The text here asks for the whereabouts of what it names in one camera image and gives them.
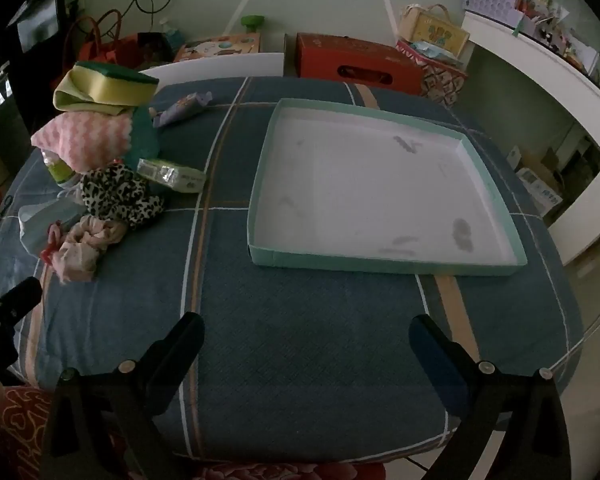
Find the patterned gift box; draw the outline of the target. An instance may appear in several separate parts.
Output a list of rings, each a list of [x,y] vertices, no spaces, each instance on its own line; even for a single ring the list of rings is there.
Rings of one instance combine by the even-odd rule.
[[[422,71],[420,95],[447,107],[453,106],[463,90],[468,75],[460,68],[436,61],[417,52],[408,42],[399,39],[396,50]]]

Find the red scrunchie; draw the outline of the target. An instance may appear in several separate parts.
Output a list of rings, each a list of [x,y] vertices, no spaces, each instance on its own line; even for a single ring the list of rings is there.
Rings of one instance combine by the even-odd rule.
[[[52,223],[46,233],[46,245],[40,252],[40,258],[46,264],[46,266],[53,265],[53,255],[58,252],[64,242],[64,229],[60,221]]]

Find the blue plaid table cloth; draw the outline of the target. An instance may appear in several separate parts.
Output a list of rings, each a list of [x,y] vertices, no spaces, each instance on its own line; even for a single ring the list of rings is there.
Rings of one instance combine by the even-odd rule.
[[[472,119],[401,92],[282,77],[172,84],[154,105],[196,91],[210,91],[212,107],[169,129],[161,146],[166,159],[208,169],[210,191],[169,198],[156,224],[99,259],[94,281],[60,284],[22,247],[18,210],[58,188],[39,154],[19,171],[0,225],[0,296],[31,275],[45,296],[17,328],[17,376],[50,390],[67,367],[108,372],[197,311],[204,346],[158,426],[180,453],[273,463],[388,460],[448,437],[454,420],[408,343],[421,313],[505,373],[547,366],[559,387],[569,384],[583,335],[577,300],[529,194]],[[283,98],[378,107],[464,133],[513,216],[526,266],[509,276],[439,278],[253,264],[247,204]]]

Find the teal square toy box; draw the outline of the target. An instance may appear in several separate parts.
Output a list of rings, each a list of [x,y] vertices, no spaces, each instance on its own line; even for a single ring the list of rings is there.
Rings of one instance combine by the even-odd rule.
[[[124,163],[133,171],[137,170],[141,159],[154,159],[160,153],[159,131],[152,123],[147,106],[137,107],[132,114],[130,148],[124,156]]]

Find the yellow green scrub sponge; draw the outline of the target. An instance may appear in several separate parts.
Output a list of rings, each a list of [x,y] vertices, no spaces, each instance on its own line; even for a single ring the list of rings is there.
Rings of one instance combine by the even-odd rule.
[[[76,62],[58,84],[53,104],[61,112],[119,115],[149,103],[159,79],[116,64]]]

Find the pink beige cloth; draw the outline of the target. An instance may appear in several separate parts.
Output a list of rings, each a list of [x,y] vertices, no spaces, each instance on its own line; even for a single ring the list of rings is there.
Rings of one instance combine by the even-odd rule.
[[[87,214],[61,239],[50,256],[50,266],[62,284],[90,282],[97,260],[109,246],[122,241],[126,225],[117,220],[102,220]]]

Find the purple snack packet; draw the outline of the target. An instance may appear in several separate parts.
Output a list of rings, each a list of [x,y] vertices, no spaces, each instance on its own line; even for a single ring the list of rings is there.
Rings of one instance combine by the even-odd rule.
[[[212,100],[211,91],[189,93],[152,118],[152,125],[157,129],[174,127],[202,113]]]

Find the red handbag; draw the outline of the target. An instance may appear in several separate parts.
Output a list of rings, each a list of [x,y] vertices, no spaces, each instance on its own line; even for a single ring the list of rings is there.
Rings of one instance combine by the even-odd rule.
[[[106,34],[100,25],[106,18],[114,17],[114,36],[105,39]],[[81,16],[76,24],[85,24],[88,28],[85,40],[78,51],[78,60],[99,62],[137,68],[143,63],[144,56],[136,35],[121,37],[122,13],[111,9],[98,20],[89,15]]]

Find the red cardboard box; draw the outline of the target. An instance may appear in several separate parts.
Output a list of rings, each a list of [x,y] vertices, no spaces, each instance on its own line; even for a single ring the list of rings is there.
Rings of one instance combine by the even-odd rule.
[[[299,32],[294,67],[300,78],[365,84],[419,96],[424,73],[396,48],[346,36]]]

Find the white foam board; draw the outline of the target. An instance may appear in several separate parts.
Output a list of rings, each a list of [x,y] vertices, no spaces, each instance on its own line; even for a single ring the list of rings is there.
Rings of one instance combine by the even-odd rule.
[[[281,77],[284,74],[283,52],[230,54],[195,58],[194,60],[164,64],[143,70],[143,74],[157,78],[158,88],[171,84],[237,77]]]

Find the leopard print scrunchie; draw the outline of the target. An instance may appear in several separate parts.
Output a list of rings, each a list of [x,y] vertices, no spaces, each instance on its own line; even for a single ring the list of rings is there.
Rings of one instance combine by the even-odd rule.
[[[118,162],[84,174],[80,193],[89,214],[130,228],[163,212],[163,200],[151,191],[149,181]]]

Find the shallow teal cardboard tray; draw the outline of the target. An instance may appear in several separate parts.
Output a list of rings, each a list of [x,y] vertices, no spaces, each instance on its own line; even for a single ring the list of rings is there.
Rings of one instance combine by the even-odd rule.
[[[412,116],[283,99],[254,177],[258,266],[509,275],[528,261],[512,215],[463,133]]]

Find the green toy dumbbell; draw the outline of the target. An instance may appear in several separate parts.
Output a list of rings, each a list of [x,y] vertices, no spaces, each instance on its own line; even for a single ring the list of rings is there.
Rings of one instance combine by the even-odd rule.
[[[240,24],[247,34],[256,34],[264,25],[265,17],[259,14],[244,15],[240,18]]]

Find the white green pill bottle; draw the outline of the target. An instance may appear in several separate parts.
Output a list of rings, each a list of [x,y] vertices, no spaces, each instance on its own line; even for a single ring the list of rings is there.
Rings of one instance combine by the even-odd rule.
[[[78,174],[57,154],[45,150],[42,150],[41,154],[45,167],[58,186],[66,188],[76,183]]]

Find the green tissue pack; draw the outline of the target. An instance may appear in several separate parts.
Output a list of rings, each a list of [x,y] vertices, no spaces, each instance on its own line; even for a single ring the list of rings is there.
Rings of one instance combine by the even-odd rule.
[[[198,169],[161,159],[140,158],[136,172],[145,179],[179,193],[199,193],[207,176]]]

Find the pink white fuzzy cloth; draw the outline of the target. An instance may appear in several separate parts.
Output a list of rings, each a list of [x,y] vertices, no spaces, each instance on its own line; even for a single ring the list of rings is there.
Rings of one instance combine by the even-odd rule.
[[[65,112],[31,136],[31,144],[59,156],[79,174],[107,166],[131,147],[132,115]]]

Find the beige gift bag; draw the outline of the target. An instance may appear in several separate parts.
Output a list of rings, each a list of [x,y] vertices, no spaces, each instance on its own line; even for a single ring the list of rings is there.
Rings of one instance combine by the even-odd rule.
[[[428,42],[458,58],[467,44],[469,34],[451,22],[449,11],[442,4],[409,4],[402,10],[398,37],[407,42]]]

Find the orange toy box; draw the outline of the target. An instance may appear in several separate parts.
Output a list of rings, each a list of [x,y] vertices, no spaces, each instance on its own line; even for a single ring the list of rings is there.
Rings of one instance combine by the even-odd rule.
[[[196,60],[197,58],[214,58],[215,56],[253,54],[260,52],[258,32],[216,36],[186,42],[175,55],[174,62]]]

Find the light blue cloth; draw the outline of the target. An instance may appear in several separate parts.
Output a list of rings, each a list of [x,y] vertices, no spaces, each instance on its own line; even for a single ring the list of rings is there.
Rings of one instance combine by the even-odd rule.
[[[86,213],[84,205],[61,197],[49,202],[22,206],[17,214],[20,243],[27,253],[37,257],[47,245],[48,228],[58,222],[66,232]]]

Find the white cardboard box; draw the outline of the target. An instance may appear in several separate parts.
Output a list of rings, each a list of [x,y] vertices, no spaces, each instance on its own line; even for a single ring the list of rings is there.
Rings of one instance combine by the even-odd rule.
[[[516,172],[516,175],[530,194],[541,218],[562,203],[562,198],[533,170],[522,167]]]

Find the white curved desk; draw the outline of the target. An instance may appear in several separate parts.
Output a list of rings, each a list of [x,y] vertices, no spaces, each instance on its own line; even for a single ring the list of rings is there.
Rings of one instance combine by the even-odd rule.
[[[503,153],[515,145],[562,153],[587,136],[600,150],[600,88],[526,36],[467,12],[469,78],[456,108],[478,120]],[[562,262],[600,238],[600,172],[550,226]]]

